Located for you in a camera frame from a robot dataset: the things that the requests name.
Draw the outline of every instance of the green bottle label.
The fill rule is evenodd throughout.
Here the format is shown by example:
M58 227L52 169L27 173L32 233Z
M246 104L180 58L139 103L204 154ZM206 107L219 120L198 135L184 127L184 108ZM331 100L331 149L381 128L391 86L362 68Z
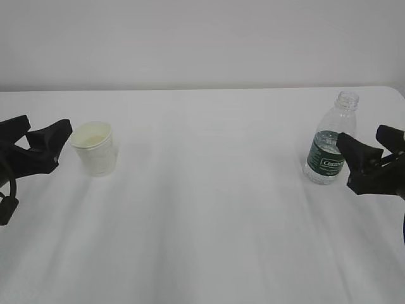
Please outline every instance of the green bottle label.
M322 150L316 143L312 142L311 150L307 158L309 167L316 173L324 176L335 176L343 168L344 157L341 154L334 154Z

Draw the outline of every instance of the water bottle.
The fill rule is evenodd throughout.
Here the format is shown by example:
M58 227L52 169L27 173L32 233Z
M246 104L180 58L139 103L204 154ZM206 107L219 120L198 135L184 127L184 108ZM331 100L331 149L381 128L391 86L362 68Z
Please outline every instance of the water bottle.
M345 132L356 136L356 110L359 96L350 91L340 92L335 106L318 125L305 166L304 175L311 181L328 185L336 180L344 165L344 158L336 147L337 136Z

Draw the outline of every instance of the cup rim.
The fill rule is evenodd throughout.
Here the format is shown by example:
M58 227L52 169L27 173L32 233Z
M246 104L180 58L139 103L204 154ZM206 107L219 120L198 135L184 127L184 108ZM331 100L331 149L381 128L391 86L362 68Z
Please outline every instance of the cup rim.
M109 128L109 132L108 132L107 136L106 136L101 142L98 142L97 144L93 144L93 145L91 145L91 146L83 147L83 146L77 146L76 144L73 144L73 143L72 143L72 139L73 139L73 136L75 135L75 133L77 133L81 127L84 127L84 126L86 126L86 125L91 125L91 124L104 124L104 125L107 125L108 128ZM111 137L111 133L112 133L112 132L113 132L113 128L111 127L111 124L108 123L108 122L102 122L102 121L98 121L98 120L91 121L91 122L86 122L86 123L83 123L82 125L79 125L79 126L73 131L72 135L70 136L70 145L71 145L72 147L74 147L75 149L79 149L79 150L92 150L92 149L96 149L96 148L100 147L102 144L104 144L104 143Z

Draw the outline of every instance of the plastic bottle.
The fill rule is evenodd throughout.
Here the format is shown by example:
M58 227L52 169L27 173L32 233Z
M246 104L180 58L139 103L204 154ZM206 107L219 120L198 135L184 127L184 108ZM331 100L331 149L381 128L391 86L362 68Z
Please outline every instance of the plastic bottle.
M305 166L304 175L311 181L328 185L336 180L344 158L336 147L337 136L345 132L356 136L356 113L359 96L350 91L340 92L335 106L318 125Z

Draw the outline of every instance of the white paper cup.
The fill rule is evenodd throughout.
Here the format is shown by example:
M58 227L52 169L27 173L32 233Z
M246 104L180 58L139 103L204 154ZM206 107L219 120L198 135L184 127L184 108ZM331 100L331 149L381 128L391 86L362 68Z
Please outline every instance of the white paper cup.
M102 177L114 171L116 155L109 123L87 122L81 125L70 137L70 144L90 176Z

